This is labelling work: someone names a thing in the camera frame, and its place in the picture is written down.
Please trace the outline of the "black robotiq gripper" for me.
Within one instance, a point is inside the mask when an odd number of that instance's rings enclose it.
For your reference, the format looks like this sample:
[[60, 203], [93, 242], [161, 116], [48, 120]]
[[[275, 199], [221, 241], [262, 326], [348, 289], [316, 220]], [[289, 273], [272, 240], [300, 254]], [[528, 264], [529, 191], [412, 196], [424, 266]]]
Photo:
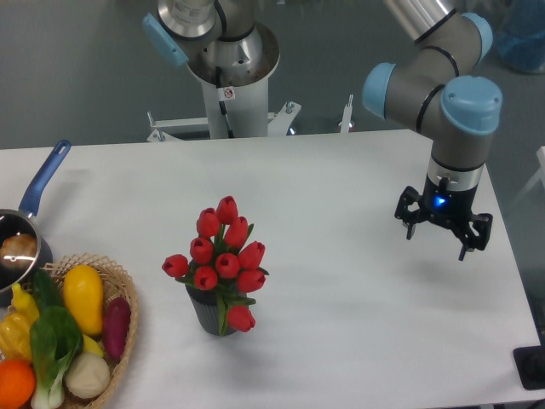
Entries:
[[468, 252], [483, 251], [491, 236], [493, 215], [472, 212], [477, 187], [452, 191], [443, 189], [427, 177], [422, 196], [411, 186], [404, 189], [394, 217], [405, 226], [408, 240], [412, 239], [416, 225], [421, 222], [453, 228], [453, 234], [462, 243], [458, 260], [463, 261]]

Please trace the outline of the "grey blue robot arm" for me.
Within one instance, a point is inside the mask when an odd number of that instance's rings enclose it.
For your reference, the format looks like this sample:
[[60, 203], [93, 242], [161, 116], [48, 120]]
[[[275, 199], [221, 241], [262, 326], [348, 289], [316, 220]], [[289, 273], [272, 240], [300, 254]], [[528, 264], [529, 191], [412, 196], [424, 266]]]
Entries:
[[[407, 187], [395, 216], [413, 233], [422, 222], [450, 230], [462, 251], [483, 250], [490, 214], [475, 214], [477, 191], [498, 127], [502, 92], [471, 75], [492, 44], [488, 22], [449, 1], [390, 1], [387, 7], [418, 48], [406, 65], [381, 63], [364, 81], [364, 107], [429, 138], [421, 191]], [[285, 135], [295, 109], [268, 111], [268, 79], [279, 61], [274, 34], [251, 1], [161, 1], [142, 21], [155, 50], [201, 83], [214, 139]]]

